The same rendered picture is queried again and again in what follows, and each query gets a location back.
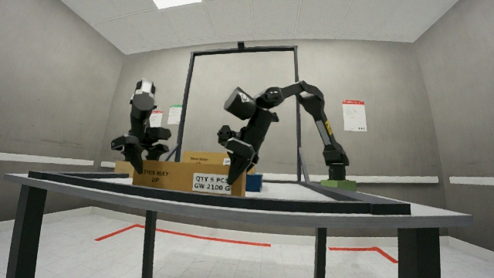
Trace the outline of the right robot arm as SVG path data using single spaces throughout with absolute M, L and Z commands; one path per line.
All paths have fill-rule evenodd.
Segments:
M 140 88 L 141 84 L 142 88 Z M 157 103 L 154 99 L 156 87 L 153 84 L 153 81 L 146 79 L 142 79 L 140 82 L 137 82 L 135 89 L 135 91 L 137 91 L 135 94 L 132 94 L 130 98 L 130 104 L 132 104 L 133 101 L 130 112 L 131 126 L 137 123 L 150 124 L 150 119 L 148 118 L 150 118 L 152 110 L 157 109 Z M 163 127 L 148 127 L 148 125 L 145 124 L 142 130 L 142 139 L 150 137 L 155 139 L 156 142 L 158 142 L 158 140 L 167 141 L 168 136 L 169 138 L 171 137 L 171 132 L 169 130 L 170 129 L 167 130 L 167 128 L 165 129 Z

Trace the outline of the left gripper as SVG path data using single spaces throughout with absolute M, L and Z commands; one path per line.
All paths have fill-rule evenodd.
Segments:
M 232 185 L 232 183 L 245 170 L 247 174 L 255 166 L 254 164 L 258 163 L 259 149 L 262 145 L 262 142 L 264 142 L 265 140 L 266 132 L 259 127 L 256 127 L 251 124 L 247 124 L 246 127 L 244 126 L 242 128 L 242 130 L 243 130 L 243 134 L 241 140 L 232 137 L 227 140 L 224 146 L 224 148 L 233 151 L 233 154 L 227 151 L 227 154 L 231 161 L 228 172 L 228 180 L 227 180 L 228 185 Z M 252 159 L 252 157 L 254 158 Z

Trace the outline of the dark grey metal frame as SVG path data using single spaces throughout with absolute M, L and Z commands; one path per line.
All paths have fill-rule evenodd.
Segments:
M 171 149 L 163 161 L 168 161 L 170 157 L 175 152 L 174 162 L 180 162 L 181 157 L 181 145 L 184 133 L 184 122 L 186 116 L 186 110 L 188 105 L 188 96 L 191 85 L 191 77 L 195 63 L 196 56 L 207 56 L 207 55 L 217 55 L 217 54 L 228 54 L 228 53 L 256 53 L 256 52 L 282 52 L 282 51 L 295 51 L 294 52 L 294 66 L 295 71 L 295 82 L 299 82 L 299 70 L 298 70 L 298 57 L 297 57 L 298 46 L 255 46 L 255 47 L 245 47 L 244 49 L 238 48 L 228 48 L 228 49 L 210 49 L 191 52 L 190 63 L 188 67 L 188 75 L 186 79 L 184 98 L 181 108 L 181 117 L 178 128 L 178 139 L 176 145 Z M 298 130 L 297 130 L 297 112 L 298 112 Z M 297 136 L 297 184 L 301 181 L 301 165 L 303 169 L 303 175 L 306 184 L 310 184 L 310 177 L 306 168 L 306 162 L 303 156 L 303 150 L 301 147 L 301 123 L 300 123 L 300 103 L 296 99 L 296 136 Z M 302 164 L 303 163 L 303 164 Z

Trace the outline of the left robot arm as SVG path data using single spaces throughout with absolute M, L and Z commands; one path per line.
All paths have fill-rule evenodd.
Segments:
M 304 91 L 307 93 L 301 96 L 300 92 L 302 93 Z M 277 112 L 272 113 L 269 110 L 279 106 L 287 97 L 291 97 L 292 95 L 295 95 L 297 102 L 304 107 L 307 113 L 313 116 L 324 144 L 323 156 L 325 164 L 329 166 L 329 179 L 327 180 L 349 181 L 346 179 L 345 166 L 349 166 L 350 162 L 346 152 L 343 151 L 343 147 L 335 141 L 326 114 L 324 113 L 324 95 L 316 86 L 300 80 L 298 83 L 284 87 L 270 86 L 257 93 L 254 97 L 249 96 L 238 86 L 225 101 L 224 110 L 240 120 L 249 119 L 247 124 L 259 127 L 267 133 L 271 122 L 279 122 Z M 217 133 L 218 143 L 221 146 L 225 146 L 227 140 L 232 137 L 241 140 L 242 134 L 242 128 L 239 132 L 231 131 L 228 125 L 223 125 Z

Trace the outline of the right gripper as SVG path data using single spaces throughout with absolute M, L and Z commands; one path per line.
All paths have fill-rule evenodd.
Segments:
M 133 165 L 139 175 L 143 173 L 141 157 L 143 150 L 146 150 L 148 153 L 145 158 L 152 161 L 159 161 L 159 158 L 162 154 L 169 152 L 169 147 L 166 144 L 156 144 L 153 146 L 153 144 L 156 143 L 155 139 L 152 139 L 150 137 L 142 139 L 142 130 L 145 124 L 150 127 L 148 123 L 133 124 L 131 126 L 131 130 L 129 130 L 129 134 L 132 134 L 133 136 L 124 134 L 113 139 L 110 143 L 111 150 L 113 151 L 121 151 L 124 146 L 124 151 L 121 151 L 121 154 L 123 154 L 126 159 Z M 139 141 L 137 138 L 139 138 Z

